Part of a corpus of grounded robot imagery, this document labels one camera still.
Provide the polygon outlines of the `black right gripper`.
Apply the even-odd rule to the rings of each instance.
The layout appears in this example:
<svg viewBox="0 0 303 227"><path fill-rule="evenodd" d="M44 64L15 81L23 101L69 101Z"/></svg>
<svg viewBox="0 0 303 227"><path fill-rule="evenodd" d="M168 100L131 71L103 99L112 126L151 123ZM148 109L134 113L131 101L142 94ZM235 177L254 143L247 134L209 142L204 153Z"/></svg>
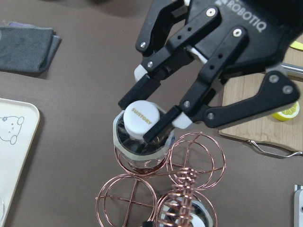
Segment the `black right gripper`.
<svg viewBox="0 0 303 227"><path fill-rule="evenodd" d="M300 0L155 0L152 6L216 6L222 17L219 26L187 50L209 65L229 55L226 75L250 74L280 63L303 32Z"/></svg>

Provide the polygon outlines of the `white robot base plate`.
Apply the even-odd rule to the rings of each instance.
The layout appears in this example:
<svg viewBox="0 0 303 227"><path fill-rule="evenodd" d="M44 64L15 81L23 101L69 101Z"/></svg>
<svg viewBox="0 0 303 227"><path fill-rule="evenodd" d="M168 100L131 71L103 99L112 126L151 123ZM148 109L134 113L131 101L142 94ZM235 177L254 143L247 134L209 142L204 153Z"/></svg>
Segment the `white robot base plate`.
<svg viewBox="0 0 303 227"><path fill-rule="evenodd" d="M294 227L303 227L303 186L294 186Z"/></svg>

